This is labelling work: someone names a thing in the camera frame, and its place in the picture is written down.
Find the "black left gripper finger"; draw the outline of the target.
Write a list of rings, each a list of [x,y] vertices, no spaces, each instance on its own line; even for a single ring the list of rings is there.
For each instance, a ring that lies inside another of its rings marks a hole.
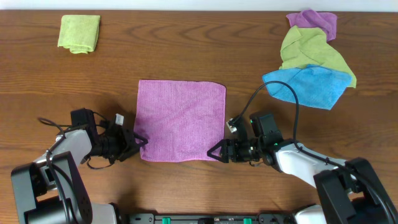
[[[148,143],[148,139],[145,137],[133,132],[134,139],[136,140],[136,144],[138,146],[145,146]]]
[[[128,146],[119,156],[119,161],[123,162],[126,159],[130,158],[131,156],[140,152],[141,148],[144,147],[144,144],[135,144]]]

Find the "pink microfiber cloth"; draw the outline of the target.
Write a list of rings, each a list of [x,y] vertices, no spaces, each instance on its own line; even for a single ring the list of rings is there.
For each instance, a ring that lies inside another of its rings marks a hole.
[[[214,82],[141,80],[134,131],[150,162],[208,161],[224,138],[226,87]]]

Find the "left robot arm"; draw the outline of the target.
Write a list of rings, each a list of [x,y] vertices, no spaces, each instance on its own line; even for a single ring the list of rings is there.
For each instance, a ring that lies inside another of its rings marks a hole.
[[[137,222],[114,203],[92,202],[78,166],[93,156],[124,161],[147,143],[146,138],[122,127],[103,134],[87,124],[61,129],[43,156],[11,172],[19,222]]]

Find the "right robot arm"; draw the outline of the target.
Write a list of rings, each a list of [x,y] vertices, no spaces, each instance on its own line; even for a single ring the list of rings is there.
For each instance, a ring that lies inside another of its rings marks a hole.
[[[259,161],[315,187],[327,223],[397,223],[397,209],[368,160],[334,159],[291,139],[223,139],[207,152],[217,161]]]

